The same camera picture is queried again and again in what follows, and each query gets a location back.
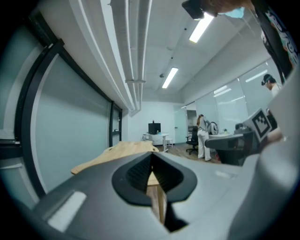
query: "blue face mask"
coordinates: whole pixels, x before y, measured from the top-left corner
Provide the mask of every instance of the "blue face mask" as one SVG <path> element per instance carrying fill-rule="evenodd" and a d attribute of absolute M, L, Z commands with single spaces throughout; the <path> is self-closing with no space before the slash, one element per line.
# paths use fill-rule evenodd
<path fill-rule="evenodd" d="M 233 17 L 233 18 L 242 18 L 244 16 L 244 10 L 245 8 L 244 7 L 240 7 L 240 8 L 237 8 L 231 12 L 228 12 L 228 13 L 219 13 L 220 15 L 227 15 L 229 17 Z"/>

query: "stool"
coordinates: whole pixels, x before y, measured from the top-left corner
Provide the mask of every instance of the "stool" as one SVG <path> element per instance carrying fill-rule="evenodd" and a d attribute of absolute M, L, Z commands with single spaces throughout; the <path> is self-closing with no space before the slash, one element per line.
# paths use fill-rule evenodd
<path fill-rule="evenodd" d="M 166 141 L 167 147 L 168 146 L 172 146 L 173 147 L 173 139 L 172 138 L 166 138 L 165 141 Z"/>

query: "black chair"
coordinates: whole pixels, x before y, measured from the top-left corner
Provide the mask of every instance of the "black chair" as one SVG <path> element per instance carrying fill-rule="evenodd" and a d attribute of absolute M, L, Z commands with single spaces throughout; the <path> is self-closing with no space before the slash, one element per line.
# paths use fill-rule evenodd
<path fill-rule="evenodd" d="M 198 149 L 196 149 L 196 146 L 198 146 L 198 135 L 197 135 L 197 133 L 198 133 L 198 128 L 194 127 L 193 131 L 192 131 L 192 139 L 189 141 L 188 137 L 186 137 L 187 138 L 187 144 L 193 146 L 193 148 L 190 148 L 190 149 L 186 150 L 186 151 L 190 151 L 189 155 L 191 155 L 193 151 L 198 152 Z"/>

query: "chair base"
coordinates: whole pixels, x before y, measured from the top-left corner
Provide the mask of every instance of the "chair base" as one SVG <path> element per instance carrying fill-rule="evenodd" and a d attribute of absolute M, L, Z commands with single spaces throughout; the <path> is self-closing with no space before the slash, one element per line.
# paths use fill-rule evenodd
<path fill-rule="evenodd" d="M 189 153 L 188 153 L 188 154 L 189 154 L 189 155 L 191 155 L 193 151 L 195 151 L 195 152 L 198 152 L 198 149 L 196 149 L 196 147 L 195 147 L 195 146 L 193 146 L 193 148 L 186 149 L 186 152 L 187 152 L 187 151 L 189 151 Z"/>

